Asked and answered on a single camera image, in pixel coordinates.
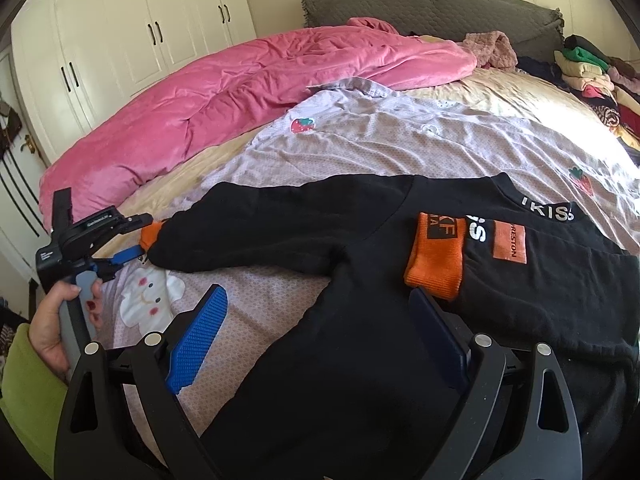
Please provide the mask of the green sleeve left forearm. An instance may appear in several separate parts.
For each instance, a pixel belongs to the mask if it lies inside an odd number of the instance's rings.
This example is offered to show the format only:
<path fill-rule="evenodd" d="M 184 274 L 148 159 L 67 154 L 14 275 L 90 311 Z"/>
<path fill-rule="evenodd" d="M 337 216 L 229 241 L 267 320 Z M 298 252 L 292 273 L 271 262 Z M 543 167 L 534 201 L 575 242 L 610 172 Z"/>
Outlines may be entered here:
<path fill-rule="evenodd" d="M 67 387 L 43 363 L 28 339 L 29 325 L 16 331 L 3 370 L 1 411 L 29 456 L 50 478 Z"/>

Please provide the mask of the left hand red nails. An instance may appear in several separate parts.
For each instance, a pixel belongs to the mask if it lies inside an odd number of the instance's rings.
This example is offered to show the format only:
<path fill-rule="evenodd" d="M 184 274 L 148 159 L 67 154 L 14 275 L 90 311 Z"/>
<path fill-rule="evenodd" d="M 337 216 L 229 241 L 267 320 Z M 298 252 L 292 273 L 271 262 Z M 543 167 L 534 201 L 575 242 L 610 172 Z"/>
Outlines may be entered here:
<path fill-rule="evenodd" d="M 29 325 L 28 339 L 32 348 L 49 370 L 63 379 L 70 370 L 61 337 L 60 309 L 64 302 L 80 294 L 77 285 L 56 282 L 40 302 Z"/>

